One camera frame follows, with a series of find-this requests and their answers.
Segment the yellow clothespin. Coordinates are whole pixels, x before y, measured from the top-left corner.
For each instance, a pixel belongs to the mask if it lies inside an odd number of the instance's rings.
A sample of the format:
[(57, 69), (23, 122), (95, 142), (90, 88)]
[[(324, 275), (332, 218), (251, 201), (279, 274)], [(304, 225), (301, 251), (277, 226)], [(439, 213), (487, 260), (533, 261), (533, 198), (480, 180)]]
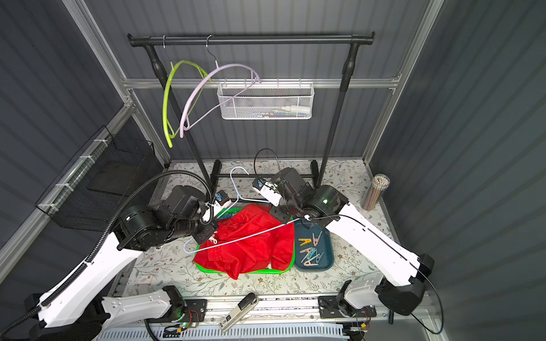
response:
[(298, 242), (299, 242), (299, 245), (300, 247), (303, 247), (307, 244), (311, 244), (312, 243), (312, 239), (304, 239), (304, 238), (301, 238), (301, 239), (298, 239)]

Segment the salmon clothespin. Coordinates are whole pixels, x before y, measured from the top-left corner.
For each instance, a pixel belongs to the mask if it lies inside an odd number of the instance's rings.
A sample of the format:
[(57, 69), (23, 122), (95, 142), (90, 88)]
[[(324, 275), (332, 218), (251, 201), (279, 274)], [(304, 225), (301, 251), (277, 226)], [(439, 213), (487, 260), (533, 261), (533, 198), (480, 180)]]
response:
[(316, 247), (316, 246), (318, 245), (319, 240), (320, 240), (320, 238), (321, 238), (321, 235), (322, 235), (322, 232), (320, 232), (320, 233), (318, 234), (317, 237), (315, 236), (314, 233), (312, 233), (312, 239), (311, 239), (311, 241), (312, 241), (314, 247)]

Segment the pink clothespin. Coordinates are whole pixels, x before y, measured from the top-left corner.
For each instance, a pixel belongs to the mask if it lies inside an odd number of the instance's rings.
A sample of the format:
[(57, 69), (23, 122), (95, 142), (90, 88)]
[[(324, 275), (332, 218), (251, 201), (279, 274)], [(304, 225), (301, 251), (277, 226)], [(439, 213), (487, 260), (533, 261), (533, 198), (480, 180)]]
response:
[(299, 252), (300, 254), (315, 254), (316, 253), (316, 248), (315, 247), (310, 247), (310, 248), (307, 248), (307, 249), (303, 249)]

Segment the beige clothespin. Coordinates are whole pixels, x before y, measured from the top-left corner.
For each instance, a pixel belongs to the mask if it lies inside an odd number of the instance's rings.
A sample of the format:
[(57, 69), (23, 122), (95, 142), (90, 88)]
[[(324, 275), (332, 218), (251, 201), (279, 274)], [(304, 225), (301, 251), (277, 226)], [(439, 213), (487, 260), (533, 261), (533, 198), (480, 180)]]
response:
[(303, 264), (305, 267), (313, 267), (313, 266), (318, 266), (317, 263), (314, 263), (313, 262), (314, 258), (310, 259), (310, 260), (306, 260)]

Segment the green plastic hanger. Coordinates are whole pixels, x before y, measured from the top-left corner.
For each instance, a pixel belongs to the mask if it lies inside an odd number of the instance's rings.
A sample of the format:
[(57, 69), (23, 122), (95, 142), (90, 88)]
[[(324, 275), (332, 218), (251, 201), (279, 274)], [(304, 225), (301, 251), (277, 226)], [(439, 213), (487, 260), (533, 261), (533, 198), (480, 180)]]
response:
[(169, 98), (170, 98), (170, 94), (171, 94), (171, 86), (172, 86), (172, 82), (173, 82), (173, 79), (176, 75), (176, 72), (177, 70), (182, 66), (182, 65), (189, 65), (193, 68), (195, 68), (199, 75), (201, 76), (202, 79), (205, 79), (207, 76), (208, 76), (208, 73), (202, 68), (200, 67), (200, 65), (192, 62), (192, 61), (185, 61), (185, 60), (182, 60), (182, 61), (179, 61), (177, 62), (176, 64), (173, 63), (173, 61), (171, 59), (169, 59), (170, 61), (170, 66), (171, 66), (171, 70), (170, 70), (170, 73), (169, 73), (169, 76), (167, 78), (167, 81), (166, 81), (166, 85), (165, 85), (165, 88), (164, 88), (164, 96), (163, 96), (163, 105), (162, 105), (162, 126), (163, 126), (163, 131), (164, 131), (164, 136), (165, 136), (165, 139), (166, 139), (166, 143), (168, 145), (168, 147), (170, 149), (173, 148), (173, 140), (175, 137), (177, 137), (180, 129), (178, 128), (177, 130), (174, 130), (173, 129), (173, 126), (171, 125), (170, 121), (169, 121)]

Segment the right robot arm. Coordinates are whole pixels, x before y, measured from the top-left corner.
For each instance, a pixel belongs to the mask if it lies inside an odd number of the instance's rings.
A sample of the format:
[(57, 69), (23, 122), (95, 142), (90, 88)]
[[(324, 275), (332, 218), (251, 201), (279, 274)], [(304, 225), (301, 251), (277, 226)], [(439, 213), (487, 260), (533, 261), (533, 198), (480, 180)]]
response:
[(313, 188), (293, 168), (267, 181), (265, 198), (273, 216), (285, 223), (298, 218), (317, 224), (349, 243), (371, 261), (378, 273), (348, 280), (336, 297), (339, 311), (353, 317), (361, 309), (381, 304), (394, 313), (411, 315), (421, 304), (434, 260), (408, 251), (370, 223), (354, 204), (332, 186)]

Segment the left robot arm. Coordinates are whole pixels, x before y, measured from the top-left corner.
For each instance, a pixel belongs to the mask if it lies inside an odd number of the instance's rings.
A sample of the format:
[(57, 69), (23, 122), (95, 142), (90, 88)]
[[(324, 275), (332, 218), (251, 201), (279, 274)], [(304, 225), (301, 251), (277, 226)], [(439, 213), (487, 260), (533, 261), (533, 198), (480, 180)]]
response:
[[(156, 205), (131, 202), (156, 181), (170, 175), (196, 179), (205, 190), (179, 186)], [(139, 186), (116, 209), (98, 243), (61, 283), (26, 300), (27, 312), (1, 330), (1, 339), (31, 318), (36, 324), (29, 340), (93, 340), (102, 331), (139, 320), (178, 321), (186, 314), (179, 290), (165, 286), (151, 294), (125, 298), (99, 293), (126, 265), (143, 253), (180, 237), (192, 236), (202, 244), (216, 229), (216, 189), (187, 170), (167, 170)]]

